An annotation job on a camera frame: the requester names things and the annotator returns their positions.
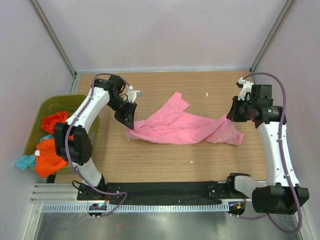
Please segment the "pink t shirt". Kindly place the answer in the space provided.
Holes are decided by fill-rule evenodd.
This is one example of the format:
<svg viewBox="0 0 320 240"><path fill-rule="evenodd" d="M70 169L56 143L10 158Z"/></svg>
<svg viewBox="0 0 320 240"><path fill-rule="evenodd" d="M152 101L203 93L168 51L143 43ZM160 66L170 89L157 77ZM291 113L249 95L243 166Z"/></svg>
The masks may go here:
<svg viewBox="0 0 320 240"><path fill-rule="evenodd" d="M211 119L185 112L188 107L183 95L175 92L146 120L135 121L134 129L128 129L125 135L131 140L156 144L190 145L202 141L234 146L242 144L245 135L225 115Z"/></svg>

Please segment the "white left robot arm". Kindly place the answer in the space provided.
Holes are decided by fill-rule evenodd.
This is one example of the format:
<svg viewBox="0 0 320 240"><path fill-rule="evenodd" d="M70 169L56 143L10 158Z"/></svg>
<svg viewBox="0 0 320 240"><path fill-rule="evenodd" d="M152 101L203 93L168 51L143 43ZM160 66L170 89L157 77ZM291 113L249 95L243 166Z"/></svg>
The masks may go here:
<svg viewBox="0 0 320 240"><path fill-rule="evenodd" d="M56 155L68 163L95 200L101 200L107 192L105 179L92 159L90 128L100 111L108 106L114 111L114 118L132 130L136 99L142 94L121 76L113 73L107 76L108 79L102 79L101 73L94 76L84 101L65 122L55 124L53 134Z"/></svg>

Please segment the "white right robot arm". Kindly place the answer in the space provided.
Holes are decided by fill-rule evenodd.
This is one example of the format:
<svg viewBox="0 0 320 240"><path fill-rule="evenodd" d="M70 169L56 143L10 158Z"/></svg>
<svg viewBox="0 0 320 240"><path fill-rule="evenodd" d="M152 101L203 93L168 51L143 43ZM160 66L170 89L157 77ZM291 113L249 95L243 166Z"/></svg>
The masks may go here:
<svg viewBox="0 0 320 240"><path fill-rule="evenodd" d="M233 181L225 185L225 192L231 198L243 193L251 199L257 213L293 215L310 194L300 186L291 163L283 107L273 104L271 85L241 81L237 87L240 93L232 98L227 119L254 122L262 140L267 178L266 185L262 185L248 174L231 173Z"/></svg>

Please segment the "olive green plastic bin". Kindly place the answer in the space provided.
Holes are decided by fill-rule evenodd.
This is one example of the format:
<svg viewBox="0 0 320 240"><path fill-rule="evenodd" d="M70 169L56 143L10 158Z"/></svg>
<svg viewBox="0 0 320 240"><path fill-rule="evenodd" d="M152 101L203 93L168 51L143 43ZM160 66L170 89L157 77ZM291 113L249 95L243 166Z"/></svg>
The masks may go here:
<svg viewBox="0 0 320 240"><path fill-rule="evenodd" d="M54 127L58 122L65 122L85 98L84 94L68 94L45 100L39 107L23 155L15 166L20 170L34 170L42 177L56 171L70 172L63 159L54 155Z"/></svg>

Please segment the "orange t shirt in bin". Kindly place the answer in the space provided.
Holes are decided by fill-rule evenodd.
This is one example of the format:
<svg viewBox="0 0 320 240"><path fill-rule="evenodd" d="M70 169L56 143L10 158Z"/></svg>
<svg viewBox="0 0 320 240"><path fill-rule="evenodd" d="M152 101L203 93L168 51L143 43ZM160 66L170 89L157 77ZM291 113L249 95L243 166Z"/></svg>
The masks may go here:
<svg viewBox="0 0 320 240"><path fill-rule="evenodd" d="M54 128L57 123L64 123L68 119L67 111L59 111L52 115L46 116L41 124L41 129L49 134L54 134Z"/></svg>

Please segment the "orange t shirt over rim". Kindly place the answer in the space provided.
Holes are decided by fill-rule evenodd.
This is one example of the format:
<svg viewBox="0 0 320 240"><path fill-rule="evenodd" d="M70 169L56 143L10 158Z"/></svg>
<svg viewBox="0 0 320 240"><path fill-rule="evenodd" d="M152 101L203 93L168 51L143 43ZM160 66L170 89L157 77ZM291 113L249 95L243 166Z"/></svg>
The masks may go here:
<svg viewBox="0 0 320 240"><path fill-rule="evenodd" d="M54 173L69 174L69 164L56 154L55 139L52 134L45 135L35 147L35 172L46 178Z"/></svg>

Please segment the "teal t shirt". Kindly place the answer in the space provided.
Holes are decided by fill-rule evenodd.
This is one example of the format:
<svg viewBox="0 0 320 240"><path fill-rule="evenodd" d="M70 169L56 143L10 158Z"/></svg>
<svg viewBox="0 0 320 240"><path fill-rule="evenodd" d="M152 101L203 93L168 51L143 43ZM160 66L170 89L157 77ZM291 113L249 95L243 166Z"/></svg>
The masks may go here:
<svg viewBox="0 0 320 240"><path fill-rule="evenodd" d="M45 155L48 154L48 150L51 148L49 144L52 143L54 136L48 134L39 140L36 145L36 150L31 155L22 155L15 162L15 166L20 170L26 170L28 167L36 167L37 163L45 159Z"/></svg>

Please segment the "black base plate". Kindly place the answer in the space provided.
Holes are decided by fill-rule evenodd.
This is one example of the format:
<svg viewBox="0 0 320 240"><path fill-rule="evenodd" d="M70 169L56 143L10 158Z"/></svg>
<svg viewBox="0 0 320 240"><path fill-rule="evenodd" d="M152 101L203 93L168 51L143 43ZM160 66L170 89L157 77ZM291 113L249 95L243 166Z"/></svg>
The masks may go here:
<svg viewBox="0 0 320 240"><path fill-rule="evenodd" d="M219 205L225 199L248 199L244 193L231 188L229 182L198 181L198 182L110 182L102 189L103 192L121 193L127 196L101 194L91 187L80 184L77 200L109 201L111 205L134 206L196 206Z"/></svg>

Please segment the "aluminium front rail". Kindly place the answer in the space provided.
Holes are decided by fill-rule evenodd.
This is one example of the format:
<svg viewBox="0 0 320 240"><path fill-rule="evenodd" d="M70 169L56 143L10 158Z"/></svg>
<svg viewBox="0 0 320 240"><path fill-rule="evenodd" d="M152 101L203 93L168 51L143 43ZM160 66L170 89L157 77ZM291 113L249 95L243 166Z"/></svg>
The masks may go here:
<svg viewBox="0 0 320 240"><path fill-rule="evenodd" d="M79 201L108 200L117 205L124 200L126 205L218 205L224 199L250 198L259 209L271 206L291 208L295 204L293 194L297 195L300 205L310 197L306 188L295 186L254 187L252 193L242 193L235 188L231 179L227 182L132 182L105 183L92 188L84 183L72 182L77 189Z"/></svg>

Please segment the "aluminium frame post right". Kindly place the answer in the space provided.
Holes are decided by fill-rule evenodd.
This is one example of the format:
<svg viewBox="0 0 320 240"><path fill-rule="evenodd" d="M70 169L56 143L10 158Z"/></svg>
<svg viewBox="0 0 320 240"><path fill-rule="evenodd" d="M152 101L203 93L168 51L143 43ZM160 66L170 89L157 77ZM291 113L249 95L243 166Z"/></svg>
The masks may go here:
<svg viewBox="0 0 320 240"><path fill-rule="evenodd" d="M251 67L249 68L250 73L253 73L259 66L265 53L267 52L268 48L272 44L273 40L276 38L278 32L280 31L283 23L285 22L287 16L291 12L296 2L297 2L296 0L286 0L284 2L283 6L280 9L279 14L277 15L274 23L272 24L270 31L268 32L263 44L261 45Z"/></svg>

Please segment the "aluminium frame post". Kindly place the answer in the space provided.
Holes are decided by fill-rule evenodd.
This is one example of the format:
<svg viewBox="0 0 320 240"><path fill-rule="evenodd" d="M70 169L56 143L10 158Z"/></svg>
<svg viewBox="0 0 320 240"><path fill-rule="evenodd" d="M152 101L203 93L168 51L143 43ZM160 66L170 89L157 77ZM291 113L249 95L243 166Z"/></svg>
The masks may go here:
<svg viewBox="0 0 320 240"><path fill-rule="evenodd" d="M251 67L249 68L250 73L253 73L259 66L265 53L267 52L268 48L272 44L273 40L276 38L278 32L280 31L283 23L285 22L287 16L291 12L296 2L297 2L296 0L286 0L284 2L283 6L280 9L279 14L277 15L274 23L272 24L270 31L268 32L263 44L261 45Z"/></svg>
<svg viewBox="0 0 320 240"><path fill-rule="evenodd" d="M53 46L56 48L59 56L61 57L62 61L64 62L65 66L67 67L68 71L71 73L72 77L75 78L77 73L67 56L61 42L59 41L53 27L51 26L44 10L42 9L41 5L37 0L29 0L30 5L33 7L37 17L39 18L42 26L44 27L45 31L47 32Z"/></svg>

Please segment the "aluminium frame post left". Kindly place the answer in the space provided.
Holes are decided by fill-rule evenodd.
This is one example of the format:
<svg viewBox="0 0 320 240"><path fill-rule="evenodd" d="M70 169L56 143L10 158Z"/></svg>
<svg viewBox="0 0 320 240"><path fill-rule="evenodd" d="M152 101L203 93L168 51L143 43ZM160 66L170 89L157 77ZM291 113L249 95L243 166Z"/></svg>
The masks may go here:
<svg viewBox="0 0 320 240"><path fill-rule="evenodd" d="M65 66L67 67L68 71L71 73L72 77L75 78L77 73L67 56L61 42L59 41L53 27L51 26L44 10L42 9L41 5L37 0L29 0L30 5L33 7L37 17L39 18L42 26L44 27L45 31L47 32L53 46L56 48L59 56L61 57L62 61L64 62Z"/></svg>

